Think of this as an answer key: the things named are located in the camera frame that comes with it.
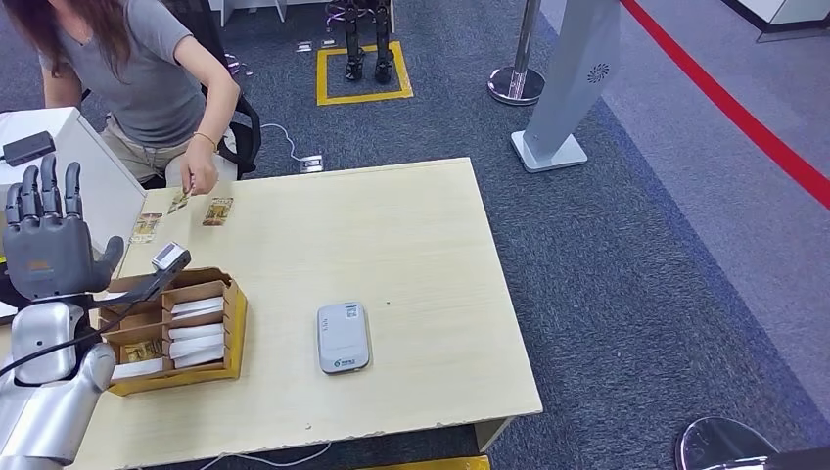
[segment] light wood tabletop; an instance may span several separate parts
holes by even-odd
[[[166,214],[175,191],[151,191],[144,212]],[[224,226],[202,227],[216,192],[233,209]],[[541,411],[468,159],[240,181],[188,209],[190,228],[163,220],[153,243],[129,248],[121,276],[150,272],[171,239],[186,241],[190,267],[231,274],[251,304],[242,377],[104,394],[78,468],[471,423],[484,449],[512,417]],[[316,311],[348,301],[366,309],[372,360],[327,376]]]

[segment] metal chair base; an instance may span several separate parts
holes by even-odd
[[[513,73],[513,70],[513,67],[505,67],[490,75],[487,81],[490,96],[506,105],[535,105],[544,90],[544,77],[532,69],[528,69],[524,76],[520,73]]]
[[[727,418],[709,417],[695,421],[680,436],[675,463],[677,470],[761,468],[776,453],[778,450],[749,426]]]

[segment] robot finger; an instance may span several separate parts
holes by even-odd
[[[83,218],[83,203],[80,200],[80,164],[72,162],[67,166],[66,196],[67,218]]]
[[[6,195],[6,222],[10,226],[17,226],[23,219],[21,213],[21,187],[20,183],[15,183],[9,187],[9,192]]]
[[[23,174],[23,218],[39,218],[43,216],[43,204],[40,201],[40,192],[37,190],[37,166],[28,167]]]
[[[55,154],[43,158],[40,164],[40,191],[43,197],[44,215],[63,216],[61,209],[61,190],[58,189],[58,176],[55,173]]]

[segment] white cable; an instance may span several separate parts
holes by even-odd
[[[313,455],[310,455],[310,456],[308,456],[308,457],[306,457],[306,458],[301,458],[300,460],[296,460],[296,461],[294,461],[294,462],[290,462],[290,463],[274,463],[274,462],[271,462],[271,461],[265,460],[264,458],[259,458],[259,457],[251,457],[250,455],[242,455],[241,453],[220,453],[218,457],[216,457],[216,458],[215,458],[213,461],[211,461],[208,465],[205,465],[204,467],[200,468],[199,470],[208,470],[210,467],[212,467],[212,466],[213,466],[213,464],[214,464],[214,463],[218,462],[219,460],[221,460],[221,459],[223,459],[223,458],[225,458],[225,457],[239,457],[239,458],[244,458],[244,459],[246,459],[246,460],[253,460],[253,461],[255,461],[255,462],[264,463],[265,465],[270,465],[270,466],[272,466],[272,467],[277,467],[277,468],[282,468],[282,467],[294,467],[294,466],[296,466],[296,465],[300,465],[301,463],[305,463],[305,462],[307,462],[307,461],[309,461],[309,460],[314,460],[315,458],[319,457],[320,455],[322,455],[322,454],[326,453],[326,451],[327,451],[329,448],[331,448],[331,446],[332,446],[332,443],[328,443],[328,444],[326,444],[326,446],[325,446],[325,447],[323,447],[323,449],[322,449],[322,450],[320,450],[319,452],[317,452],[317,453],[315,453],[315,454],[313,454]]]
[[[294,155],[294,149],[296,148],[296,146],[294,145],[294,141],[291,140],[291,137],[288,136],[288,131],[285,129],[285,127],[283,127],[280,124],[263,124],[261,126],[261,128],[263,128],[263,129],[265,127],[279,127],[281,129],[283,129],[283,132],[285,132],[285,134],[286,134],[286,140],[289,141],[289,143],[291,144],[291,158],[298,161],[298,162],[301,162],[301,160],[298,159],[297,156]]]

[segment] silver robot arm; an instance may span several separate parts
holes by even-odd
[[[190,262],[170,243],[153,259],[156,271],[124,296],[95,302],[90,293],[110,284],[123,255],[114,237],[97,260],[82,218],[80,166],[70,164],[66,217],[55,177],[55,158],[43,159],[10,188],[3,232],[12,284],[32,305],[12,323],[12,353],[0,367],[0,470],[54,470],[72,465],[101,394],[110,386],[115,353],[101,334],[132,306],[156,298]],[[89,309],[129,305],[95,330]]]
[[[51,308],[33,305],[21,314],[43,313],[26,312],[40,306]],[[13,344],[19,337],[13,334]],[[42,358],[51,359],[49,355]],[[44,371],[54,370],[55,365],[46,366]],[[99,343],[86,353],[70,380],[32,387],[18,385],[14,373],[6,374],[0,384],[0,469],[53,470],[72,465],[98,398],[110,386],[114,369],[113,349]]]

